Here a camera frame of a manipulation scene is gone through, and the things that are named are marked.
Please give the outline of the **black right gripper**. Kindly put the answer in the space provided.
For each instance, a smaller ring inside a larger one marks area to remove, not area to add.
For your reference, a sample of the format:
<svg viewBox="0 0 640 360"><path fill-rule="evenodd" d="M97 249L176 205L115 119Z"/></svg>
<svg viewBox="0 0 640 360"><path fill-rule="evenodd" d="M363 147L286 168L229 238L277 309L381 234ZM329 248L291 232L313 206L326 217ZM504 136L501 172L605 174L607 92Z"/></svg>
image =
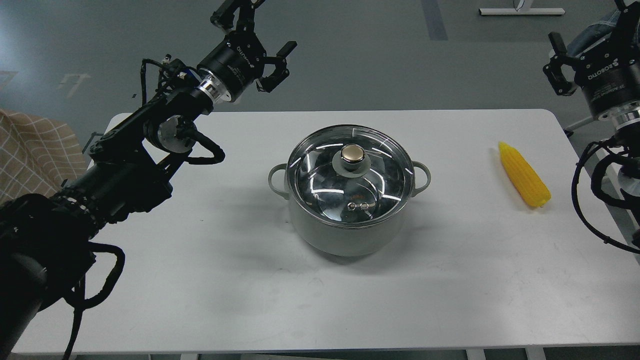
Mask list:
<svg viewBox="0 0 640 360"><path fill-rule="evenodd" d="M551 88L558 96L571 96L580 89L594 120L606 120L610 112L639 101L639 44L637 31L640 18L638 0L615 0L618 21L610 36L576 51L574 57L562 35L549 32L553 50L542 68ZM563 66L574 67L574 78L567 80Z"/></svg>

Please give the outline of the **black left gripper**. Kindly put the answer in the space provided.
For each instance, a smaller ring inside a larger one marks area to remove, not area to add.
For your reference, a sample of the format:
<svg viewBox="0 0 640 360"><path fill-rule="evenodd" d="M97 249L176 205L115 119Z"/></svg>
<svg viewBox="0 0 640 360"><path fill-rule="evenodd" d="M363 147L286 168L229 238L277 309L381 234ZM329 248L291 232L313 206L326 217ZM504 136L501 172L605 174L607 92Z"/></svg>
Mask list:
<svg viewBox="0 0 640 360"><path fill-rule="evenodd" d="M224 0L210 16L210 22L227 34L224 40L202 59L197 69L213 74L230 93L238 98L256 80L259 92L271 93L289 75L287 57L297 41L288 41L273 56L266 50L255 31L255 12L265 0ZM274 66L263 76L265 65Z"/></svg>

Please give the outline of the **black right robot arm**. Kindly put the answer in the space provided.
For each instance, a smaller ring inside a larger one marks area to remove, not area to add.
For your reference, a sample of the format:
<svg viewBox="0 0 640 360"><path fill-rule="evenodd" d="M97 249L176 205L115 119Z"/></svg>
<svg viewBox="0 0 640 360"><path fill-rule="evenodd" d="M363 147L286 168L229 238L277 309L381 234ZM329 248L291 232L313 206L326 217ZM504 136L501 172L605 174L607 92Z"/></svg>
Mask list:
<svg viewBox="0 0 640 360"><path fill-rule="evenodd" d="M542 68L558 96L571 96L581 89L593 120L609 120L615 133L608 139L589 143L576 163L571 181L571 201L578 218L604 244L637 255L639 233L631 244L612 239L586 219L578 199L579 178L587 161L598 151L605 155L595 164L590 191L610 207L639 214L639 42L634 39L640 5L617 0L619 17L611 33L579 55L570 55L558 32L548 35L553 55Z"/></svg>

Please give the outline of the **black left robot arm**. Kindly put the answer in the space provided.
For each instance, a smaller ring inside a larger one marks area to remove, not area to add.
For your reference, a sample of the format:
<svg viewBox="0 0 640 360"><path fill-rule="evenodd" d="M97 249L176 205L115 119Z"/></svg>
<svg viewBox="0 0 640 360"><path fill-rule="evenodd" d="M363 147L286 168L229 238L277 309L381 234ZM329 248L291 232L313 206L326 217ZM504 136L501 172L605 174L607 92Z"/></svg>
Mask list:
<svg viewBox="0 0 640 360"><path fill-rule="evenodd" d="M105 301L126 255L96 243L107 224L148 213L169 199L182 164L211 166L226 159L221 146L199 132L195 120L221 101L232 103L251 85L272 92L289 75L288 41L268 55L255 32L260 0L226 0L210 22L222 42L197 67L154 61L158 89L147 98L142 60L142 105L90 148L93 165L51 196L28 193L1 207L1 358L6 360L35 315L64 300L73 309L68 360L83 313Z"/></svg>

